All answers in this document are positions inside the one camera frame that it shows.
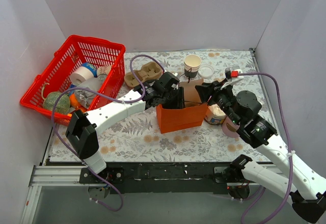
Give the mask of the orange paper bag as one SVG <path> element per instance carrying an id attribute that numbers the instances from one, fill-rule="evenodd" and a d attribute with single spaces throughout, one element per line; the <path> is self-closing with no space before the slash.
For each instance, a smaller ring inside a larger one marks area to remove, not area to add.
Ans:
<path id="1" fill-rule="evenodd" d="M 185 108 L 167 109 L 161 105 L 156 108 L 156 117 L 162 134 L 202 125 L 208 105 L 201 102 L 195 86 L 203 82 L 204 79 L 200 78 L 180 83 L 180 87 L 184 88 Z"/>

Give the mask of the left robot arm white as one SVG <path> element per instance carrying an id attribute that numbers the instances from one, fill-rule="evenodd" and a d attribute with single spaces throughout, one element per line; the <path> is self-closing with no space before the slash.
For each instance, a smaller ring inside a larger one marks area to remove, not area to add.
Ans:
<path id="1" fill-rule="evenodd" d="M 170 104 L 177 99 L 180 80 L 175 74 L 164 72 L 152 84 L 144 82 L 117 101 L 98 109 L 72 114 L 65 136 L 78 158 L 90 169 L 92 179 L 103 183 L 108 179 L 106 162 L 99 152 L 98 136 L 114 124 L 151 107 Z"/>

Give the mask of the red plastic basket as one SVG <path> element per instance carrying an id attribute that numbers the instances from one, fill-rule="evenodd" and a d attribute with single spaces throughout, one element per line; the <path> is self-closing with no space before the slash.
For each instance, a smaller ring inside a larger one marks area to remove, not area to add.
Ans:
<path id="1" fill-rule="evenodd" d="M 50 118 L 51 109 L 43 102 L 51 92 L 63 92 L 78 86 L 88 78 L 96 77 L 100 67 L 109 66 L 110 72 L 98 92 L 115 98 L 124 82 L 125 66 L 123 44 L 95 37 L 71 35 L 55 52 L 52 61 L 25 92 L 20 104 Z"/>

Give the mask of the stack of paper cups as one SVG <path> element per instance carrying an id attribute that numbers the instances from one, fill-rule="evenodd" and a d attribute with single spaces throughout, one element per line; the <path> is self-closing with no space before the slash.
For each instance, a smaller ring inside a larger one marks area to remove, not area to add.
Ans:
<path id="1" fill-rule="evenodd" d="M 191 54 L 184 59 L 184 74 L 188 79 L 193 79 L 197 76 L 202 60 L 199 56 Z"/>

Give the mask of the cardboard cup carrier stack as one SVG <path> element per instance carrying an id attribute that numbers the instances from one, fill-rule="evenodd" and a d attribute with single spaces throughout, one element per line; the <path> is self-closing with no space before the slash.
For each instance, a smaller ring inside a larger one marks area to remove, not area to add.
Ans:
<path id="1" fill-rule="evenodd" d="M 134 70 L 134 73 L 141 82 L 145 82 L 160 78 L 163 71 L 162 68 L 156 62 L 148 62 L 144 64 L 140 70 Z M 132 72 L 128 72 L 125 74 L 124 81 L 126 85 L 130 88 L 134 88 L 140 84 Z"/>

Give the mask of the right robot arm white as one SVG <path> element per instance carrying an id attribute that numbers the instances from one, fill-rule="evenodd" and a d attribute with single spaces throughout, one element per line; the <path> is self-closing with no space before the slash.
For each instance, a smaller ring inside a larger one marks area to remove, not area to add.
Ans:
<path id="1" fill-rule="evenodd" d="M 267 157 L 283 174 L 273 176 L 269 170 L 241 155 L 231 164 L 231 178 L 236 182 L 245 179 L 261 184 L 283 197 L 302 219 L 317 223 L 325 213 L 325 178 L 312 170 L 294 152 L 289 152 L 277 130 L 259 115 L 262 107 L 254 93 L 232 92 L 229 82 L 196 85 L 200 100 L 208 105 L 218 105 L 226 116 L 238 125 L 237 134 L 252 148 Z"/>

